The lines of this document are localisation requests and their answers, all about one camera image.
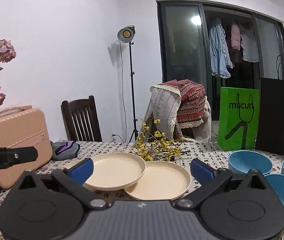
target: black strap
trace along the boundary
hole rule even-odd
[[[252,103],[252,109],[253,109],[253,111],[252,111],[252,116],[251,116],[250,121],[246,122],[246,121],[244,121],[244,120],[241,118],[241,113],[240,113],[240,102],[239,102],[239,97],[240,97],[240,95],[239,95],[239,93],[238,93],[238,105],[237,105],[237,106],[238,106],[238,109],[239,109],[239,118],[240,118],[240,120],[241,120],[241,121],[246,122],[246,123],[251,122],[251,121],[252,121],[252,119],[253,119],[253,115],[254,115],[253,96],[252,96],[252,94],[250,94],[250,96],[251,96],[251,103]]]

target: lamp head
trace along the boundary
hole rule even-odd
[[[133,25],[126,26],[118,32],[118,39],[123,43],[129,43],[135,35],[135,27]]]

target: reflected light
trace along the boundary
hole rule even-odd
[[[191,22],[195,25],[202,25],[201,17],[199,15],[192,17]]]

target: white garment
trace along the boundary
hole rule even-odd
[[[238,24],[241,33],[241,47],[243,48],[243,60],[248,62],[259,62],[259,52],[255,31],[253,26],[247,30]]]
[[[150,88],[152,93],[149,105],[146,110],[143,122],[150,127],[154,125],[154,119],[160,119],[161,122],[156,125],[156,128],[165,133],[165,136],[170,140],[173,139],[174,126],[178,109],[181,104],[181,94],[177,88],[165,85],[155,85]],[[210,142],[211,140],[211,107],[205,97],[204,114],[202,123],[193,127],[193,135],[198,142]]]
[[[153,120],[160,119],[161,122],[156,125],[157,129],[172,140],[175,120],[181,104],[180,91],[165,85],[152,86],[150,91],[152,94],[143,122],[151,129]]]
[[[211,107],[205,96],[205,106],[204,114],[202,117],[203,123],[197,127],[192,128],[193,136],[197,142],[208,143],[211,141],[211,132],[212,132],[212,118],[211,118]]]

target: beige plate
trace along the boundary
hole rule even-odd
[[[174,200],[191,184],[190,173],[182,166],[164,161],[147,162],[146,171],[134,185],[124,190],[137,200]]]
[[[131,153],[105,153],[91,158],[93,174],[85,182],[85,187],[103,191],[123,189],[136,183],[144,174],[145,161]],[[71,162],[63,167],[71,168],[80,161]]]

